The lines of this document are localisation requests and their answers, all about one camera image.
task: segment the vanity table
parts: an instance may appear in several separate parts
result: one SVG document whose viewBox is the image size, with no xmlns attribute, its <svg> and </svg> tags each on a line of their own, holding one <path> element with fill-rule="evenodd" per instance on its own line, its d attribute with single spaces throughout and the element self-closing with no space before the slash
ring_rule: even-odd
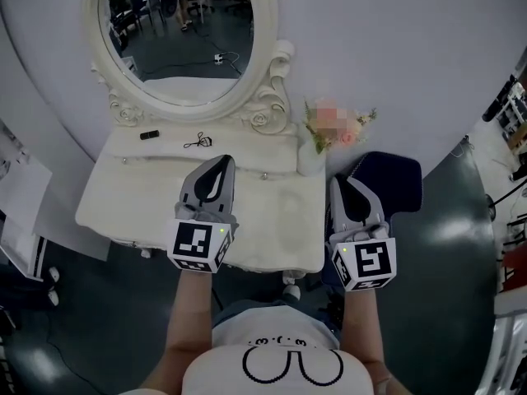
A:
<svg viewBox="0 0 527 395">
<path fill-rule="evenodd" d="M 207 96 L 202 87 L 193 100 L 191 91 L 170 92 L 179 79 L 142 82 L 131 73 L 100 27 L 104 0 L 83 0 L 92 70 L 108 86 L 115 127 L 77 209 L 79 225 L 143 254 L 166 249 L 166 222 L 175 216 L 186 175 L 229 154 L 236 163 L 232 213 L 240 228 L 224 263 L 254 272 L 322 269 L 325 173 L 296 172 L 299 138 L 283 85 L 294 47 L 277 40 L 277 0 L 251 4 L 254 41 L 243 75 L 223 80 L 223 92 L 212 86 Z M 140 139 L 154 130 L 159 137 Z M 185 145 L 199 133 L 212 145 Z"/>
</svg>

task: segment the table leg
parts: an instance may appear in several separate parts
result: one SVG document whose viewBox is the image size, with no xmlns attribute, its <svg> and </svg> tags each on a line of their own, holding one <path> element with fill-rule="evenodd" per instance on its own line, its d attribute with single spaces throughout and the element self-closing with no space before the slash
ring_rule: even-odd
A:
<svg viewBox="0 0 527 395">
<path fill-rule="evenodd" d="M 305 272 L 303 271 L 283 271 L 282 272 L 282 282 L 286 286 L 294 286 L 295 280 L 300 280 L 305 277 Z"/>
<path fill-rule="evenodd" d="M 201 15 L 201 23 L 203 24 L 203 0 L 199 0 L 199 14 Z"/>
<path fill-rule="evenodd" d="M 212 4 L 211 4 L 211 0 L 207 0 L 207 5 L 208 5 L 208 13 L 209 15 L 212 14 Z"/>
<path fill-rule="evenodd" d="M 152 249 L 141 249 L 141 256 L 143 258 L 151 258 L 152 257 Z"/>
<path fill-rule="evenodd" d="M 150 24 L 152 26 L 152 29 L 156 29 L 156 27 L 154 26 L 153 22 L 152 22 L 152 5 L 150 3 L 151 0 L 147 0 L 147 5 L 148 5 L 148 15 L 150 17 Z"/>
<path fill-rule="evenodd" d="M 507 109 L 507 107 L 511 105 L 511 102 L 509 100 L 507 100 L 507 102 L 505 103 L 505 105 L 503 105 L 503 108 L 500 109 L 500 112 L 498 114 L 496 114 L 496 116 L 494 117 L 495 119 L 497 119 L 498 117 L 500 117 L 503 113 L 505 113 L 505 110 Z"/>
</svg>

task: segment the cable on floor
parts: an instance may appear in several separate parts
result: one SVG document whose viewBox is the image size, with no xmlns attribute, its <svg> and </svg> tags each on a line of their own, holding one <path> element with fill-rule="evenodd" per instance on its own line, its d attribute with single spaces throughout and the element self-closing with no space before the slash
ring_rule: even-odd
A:
<svg viewBox="0 0 527 395">
<path fill-rule="evenodd" d="M 216 301 L 217 306 L 222 311 L 223 310 L 223 303 L 220 301 L 220 298 L 217 296 L 217 292 L 216 292 L 216 290 L 214 290 L 214 288 L 212 288 L 212 297 L 214 297 L 214 300 Z"/>
<path fill-rule="evenodd" d="M 214 63 L 214 60 L 209 60 L 207 62 L 189 62 L 189 63 L 182 63 L 182 64 L 166 64 L 165 66 L 158 67 L 157 69 L 148 71 L 148 70 L 141 70 L 141 74 L 139 75 L 139 79 L 143 81 L 143 77 L 145 75 L 153 75 L 154 73 L 159 72 L 160 70 L 166 69 L 167 67 L 185 67 L 185 66 L 197 66 L 201 64 L 209 64 Z"/>
<path fill-rule="evenodd" d="M 454 149 L 459 145 L 459 148 L 461 149 L 461 153 L 459 155 L 456 155 L 456 154 L 453 154 L 452 152 L 454 152 L 454 150 L 452 150 L 450 152 L 450 154 L 454 157 L 454 158 L 461 158 L 463 155 L 464 155 L 464 149 L 463 149 L 463 144 L 467 144 L 469 145 L 469 148 L 474 150 L 474 145 L 470 142 L 469 140 L 469 135 L 464 135 L 463 136 L 463 139 L 461 139 L 461 142 L 458 142 L 458 144 L 454 147 Z"/>
<path fill-rule="evenodd" d="M 79 373 L 77 373 L 76 371 L 74 371 L 69 365 L 68 363 L 66 362 L 66 360 L 64 359 L 64 356 L 63 356 L 63 353 L 60 351 L 60 348 L 58 348 L 58 346 L 56 346 L 54 343 L 52 343 L 50 341 L 50 338 L 51 338 L 51 317 L 49 316 L 49 313 L 48 312 L 45 312 L 46 313 L 46 316 L 48 317 L 48 333 L 46 335 L 46 344 L 50 344 L 55 350 L 57 350 L 58 352 L 58 356 L 60 357 L 60 360 L 62 360 L 62 362 L 64 363 L 64 365 L 66 366 L 66 368 L 72 372 L 73 374 L 75 374 L 79 379 L 81 380 L 84 380 L 86 383 L 88 383 L 94 391 L 96 391 L 97 393 L 99 393 L 100 395 L 107 395 L 106 393 L 102 392 L 100 389 L 98 389 L 98 387 L 96 387 L 92 382 L 90 382 L 88 379 L 86 378 L 83 378 Z"/>
<path fill-rule="evenodd" d="M 194 23 L 191 24 L 192 26 L 192 29 L 194 30 L 194 33 L 199 37 L 199 38 L 202 38 L 206 43 L 209 43 L 210 45 L 212 45 L 216 50 L 220 51 L 220 55 L 221 56 L 224 56 L 226 54 L 235 54 L 236 55 L 236 60 L 229 60 L 229 63 L 231 65 L 231 67 L 237 71 L 237 73 L 239 75 L 241 75 L 241 72 L 240 70 L 238 70 L 238 68 L 234 65 L 234 63 L 236 63 L 238 61 L 238 59 L 240 58 L 240 55 L 238 53 L 235 53 L 234 51 L 227 51 L 226 49 L 223 49 L 221 47 L 219 47 L 214 41 L 212 41 L 211 39 L 208 38 L 208 34 L 206 35 L 201 35 L 199 32 L 198 32 L 198 29 L 196 28 L 196 25 Z"/>
<path fill-rule="evenodd" d="M 491 158 L 491 161 L 494 161 L 494 162 L 496 162 L 496 163 L 498 163 L 500 165 L 503 165 L 504 167 L 507 168 L 507 171 L 511 169 L 511 167 L 509 167 L 509 165 L 507 165 L 505 162 L 501 162 L 499 160 L 495 160 L 494 158 Z"/>
</svg>

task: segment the white t-shirt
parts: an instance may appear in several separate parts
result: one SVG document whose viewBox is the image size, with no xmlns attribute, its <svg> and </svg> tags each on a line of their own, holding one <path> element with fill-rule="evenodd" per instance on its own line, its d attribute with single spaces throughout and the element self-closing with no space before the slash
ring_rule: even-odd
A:
<svg viewBox="0 0 527 395">
<path fill-rule="evenodd" d="M 184 395 L 373 395 L 370 375 L 320 321 L 289 306 L 248 309 L 212 331 Z M 162 395 L 138 389 L 123 395 Z"/>
</svg>

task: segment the pink flower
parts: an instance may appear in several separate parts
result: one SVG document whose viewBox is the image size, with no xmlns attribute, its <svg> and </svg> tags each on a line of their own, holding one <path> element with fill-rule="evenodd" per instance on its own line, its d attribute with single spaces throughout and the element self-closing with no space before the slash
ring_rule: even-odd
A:
<svg viewBox="0 0 527 395">
<path fill-rule="evenodd" d="M 361 134 L 362 125 L 356 118 L 354 118 L 353 120 L 348 121 L 347 131 L 353 133 L 357 137 Z"/>
<path fill-rule="evenodd" d="M 317 130 L 335 128 L 337 101 L 319 98 L 315 101 L 315 107 L 315 128 Z"/>
<path fill-rule="evenodd" d="M 355 135 L 355 133 L 348 132 L 348 131 L 342 132 L 340 134 L 340 136 L 338 137 L 338 141 L 343 146 L 351 146 L 351 145 L 353 145 L 353 143 L 355 143 L 356 139 L 357 139 L 357 136 Z"/>
</svg>

